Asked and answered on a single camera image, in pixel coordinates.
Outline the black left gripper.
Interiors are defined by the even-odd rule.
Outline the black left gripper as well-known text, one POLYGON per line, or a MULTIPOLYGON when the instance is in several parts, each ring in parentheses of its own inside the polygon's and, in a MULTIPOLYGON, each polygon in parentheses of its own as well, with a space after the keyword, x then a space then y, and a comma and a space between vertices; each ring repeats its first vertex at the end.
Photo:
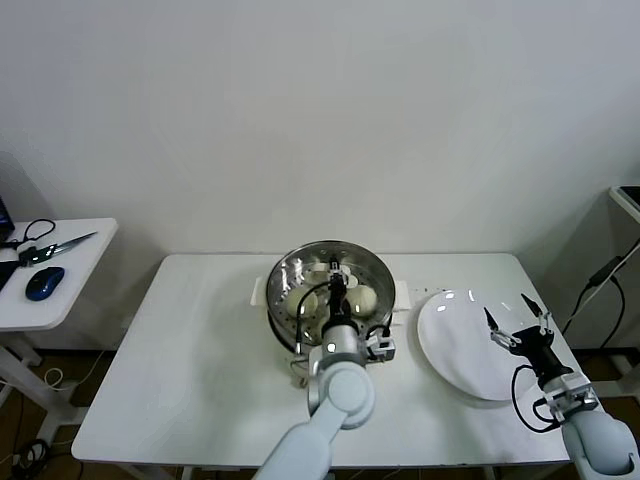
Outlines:
POLYGON ((351 310, 346 300, 347 289, 344 286, 349 283, 350 268, 343 265, 337 257, 331 257, 329 259, 328 273, 329 281, 335 284, 329 286, 329 320, 327 327, 352 326, 351 310))

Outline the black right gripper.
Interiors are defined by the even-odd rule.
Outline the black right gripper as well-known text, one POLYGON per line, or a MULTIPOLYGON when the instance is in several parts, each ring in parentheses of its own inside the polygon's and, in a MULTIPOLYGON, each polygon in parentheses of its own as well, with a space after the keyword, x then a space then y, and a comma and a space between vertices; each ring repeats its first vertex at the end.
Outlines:
POLYGON ((562 364, 552 349, 555 335, 549 327, 551 313, 544 311, 524 293, 521 298, 537 319, 539 327, 529 327, 510 335, 500 329, 490 311, 484 308, 491 340, 504 349, 510 349, 513 355, 526 358, 538 383, 549 383, 562 375, 571 374, 573 370, 562 364))

